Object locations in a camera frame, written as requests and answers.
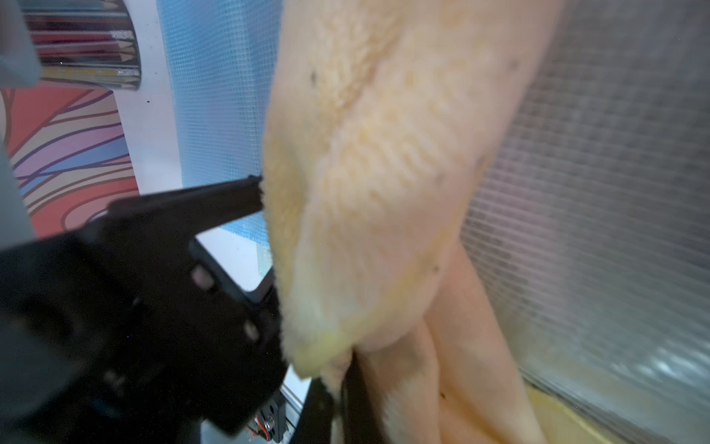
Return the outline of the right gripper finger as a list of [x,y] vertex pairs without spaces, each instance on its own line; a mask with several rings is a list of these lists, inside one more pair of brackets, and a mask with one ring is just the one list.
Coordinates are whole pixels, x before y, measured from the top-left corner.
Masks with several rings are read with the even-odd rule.
[[281,385],[277,297],[198,235],[262,209],[251,176],[111,203],[1,253],[1,440],[179,443],[237,435]]

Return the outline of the light blue mesh document bag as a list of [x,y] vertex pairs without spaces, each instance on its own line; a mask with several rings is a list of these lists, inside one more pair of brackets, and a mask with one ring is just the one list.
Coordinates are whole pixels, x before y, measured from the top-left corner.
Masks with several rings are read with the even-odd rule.
[[184,186],[260,175],[281,2],[182,0],[156,5]]

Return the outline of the yellow wiping cloth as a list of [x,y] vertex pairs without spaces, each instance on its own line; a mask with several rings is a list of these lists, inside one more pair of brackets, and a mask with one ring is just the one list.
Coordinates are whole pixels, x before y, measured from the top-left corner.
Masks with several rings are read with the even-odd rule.
[[287,1],[264,217],[295,373],[388,443],[545,435],[460,240],[561,1]]

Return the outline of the white blue-zip document bag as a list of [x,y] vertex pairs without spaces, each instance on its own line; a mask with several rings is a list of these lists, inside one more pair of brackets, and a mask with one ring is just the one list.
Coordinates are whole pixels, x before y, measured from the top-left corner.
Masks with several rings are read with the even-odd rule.
[[708,442],[708,3],[569,3],[462,238],[530,383]]

